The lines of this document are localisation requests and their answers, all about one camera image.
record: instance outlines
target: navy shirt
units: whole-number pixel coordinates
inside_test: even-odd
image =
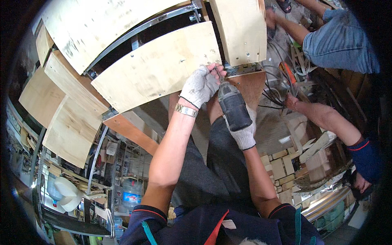
[[[367,137],[355,146],[347,147],[358,173],[372,184],[377,184],[384,169],[378,141]]]
[[[295,213],[295,208],[288,203],[276,207],[267,219],[255,216],[257,211],[248,207],[203,205],[185,215],[180,214],[173,227],[168,227],[167,217],[161,210],[139,205],[131,214],[128,229],[122,235],[120,244],[150,244],[142,226],[145,221],[157,244],[215,244],[216,236],[218,240],[220,236],[224,236],[225,240],[232,244],[239,244],[248,238],[269,245],[294,245]],[[232,220],[235,228],[221,225],[222,220]],[[316,238],[316,244],[324,244],[317,229],[301,215],[301,244],[309,244],[313,236]]]

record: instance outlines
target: hand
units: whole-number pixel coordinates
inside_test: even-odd
[[[276,14],[271,8],[265,11],[265,23],[267,24],[268,28],[275,29],[276,26],[275,17]]]
[[[238,148],[240,150],[247,150],[256,145],[256,141],[254,140],[254,134],[256,132],[256,111],[246,105],[246,109],[248,110],[249,116],[252,120],[252,124],[244,129],[238,130],[236,132],[230,131],[229,124],[227,123],[227,119],[225,116],[226,126],[229,129],[231,136],[236,140],[238,144]]]
[[[297,102],[299,101],[299,99],[297,99],[296,97],[292,96],[290,93],[286,94],[286,100],[285,100],[285,105],[287,106],[287,108],[289,108],[292,111],[297,111],[295,106],[297,104]]]
[[[215,66],[217,66],[221,76],[226,76],[227,72],[219,64],[200,65],[199,69],[195,70],[185,82],[180,97],[183,97],[198,109],[203,103],[208,102],[220,85],[219,76],[214,69]]]

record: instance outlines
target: worker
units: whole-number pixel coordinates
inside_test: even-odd
[[[350,11],[330,10],[315,0],[296,1],[322,18],[325,25],[310,33],[305,27],[267,9],[267,27],[275,29],[280,25],[302,46],[306,58],[317,66],[361,73],[380,72],[380,64],[366,33]]]
[[[287,94],[285,104],[292,111],[305,115],[314,124],[331,131],[347,146],[352,156],[355,171],[347,170],[345,178],[349,181],[354,197],[361,200],[368,196],[374,184],[381,178],[384,159],[373,137],[364,138],[361,132],[332,107],[320,103],[305,103]]]
[[[149,182],[120,244],[324,244],[290,203],[281,203],[256,149],[252,125],[230,132],[214,97],[207,166],[191,137],[194,115],[219,88],[215,63],[194,71],[169,108],[169,126],[152,158]],[[222,76],[226,75],[218,65]],[[176,209],[167,226],[170,202]]]

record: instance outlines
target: red stripe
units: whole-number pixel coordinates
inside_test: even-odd
[[[220,226],[222,224],[223,219],[226,217],[226,215],[229,213],[229,210],[222,216],[218,224],[216,224],[215,229],[211,232],[211,235],[208,237],[207,241],[205,241],[204,245],[215,245],[216,243],[216,238],[218,237],[218,232],[220,229]]]
[[[370,141],[368,141],[368,142],[366,142],[366,144],[364,144],[363,146],[361,146],[360,148],[358,148],[358,149],[350,149],[350,148],[348,148],[350,151],[359,151],[360,149],[362,149],[362,148],[364,148],[365,146],[367,146],[367,144],[369,144],[369,142]]]
[[[162,216],[162,215],[160,215],[159,213],[157,213],[157,212],[154,212],[154,211],[151,211],[151,210],[147,210],[147,209],[136,209],[136,210],[133,210],[132,211],[132,213],[133,212],[136,212],[136,211],[146,211],[146,212],[151,212],[151,213],[153,213],[153,214],[156,214],[156,215],[158,215],[159,217],[161,217],[162,219],[164,219],[165,221],[166,221],[166,219]]]
[[[286,205],[286,206],[281,207],[280,209],[278,209],[278,210],[276,210],[275,212],[273,212],[272,214],[270,214],[269,218],[271,218],[277,211],[281,210],[282,208],[290,207],[290,206],[291,206],[291,205]]]

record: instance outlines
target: white cloth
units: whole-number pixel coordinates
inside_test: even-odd
[[[247,150],[249,148],[252,148],[256,145],[256,141],[254,140],[254,133],[256,132],[256,111],[252,110],[249,108],[248,105],[246,105],[246,109],[248,110],[249,116],[252,120],[252,124],[244,129],[238,130],[236,132],[230,131],[229,124],[227,123],[227,119],[225,115],[223,116],[226,121],[226,126],[229,129],[229,132],[231,136],[236,140],[238,144],[238,148],[240,150]]]
[[[208,102],[219,89],[217,82],[218,80],[210,74],[207,67],[200,65],[185,82],[180,97],[200,109],[201,105]]]

